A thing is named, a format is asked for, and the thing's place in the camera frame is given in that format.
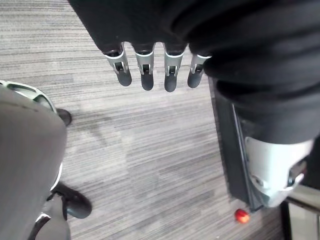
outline black base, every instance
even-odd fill
[[[68,112],[67,110],[64,110],[62,108],[57,108],[56,112],[59,115],[59,117],[63,120],[66,127],[71,124],[72,116],[71,116],[70,112]]]
[[[91,214],[91,202],[80,192],[67,187],[62,182],[59,182],[51,192],[52,195],[59,194],[63,197],[66,213],[69,215],[85,219]]]

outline grey carpet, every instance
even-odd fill
[[[146,92],[126,49],[133,82],[122,87],[66,1],[0,2],[1,79],[40,88],[74,118],[62,179],[94,209],[69,219],[72,239],[282,239],[277,208],[234,221],[245,205],[228,195],[208,81],[187,86],[190,53],[168,93],[157,44]]]

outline chair leg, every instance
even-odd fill
[[[57,108],[56,112],[59,115],[59,117],[63,120],[65,126],[69,126],[71,124],[72,115],[69,111],[62,108]]]

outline small red object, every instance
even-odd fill
[[[238,209],[237,211],[235,211],[234,216],[235,219],[241,224],[246,224],[250,220],[249,214],[242,209]]]

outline black fabric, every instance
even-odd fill
[[[320,1],[70,0],[94,42],[189,43],[252,136],[293,144],[320,133]]]

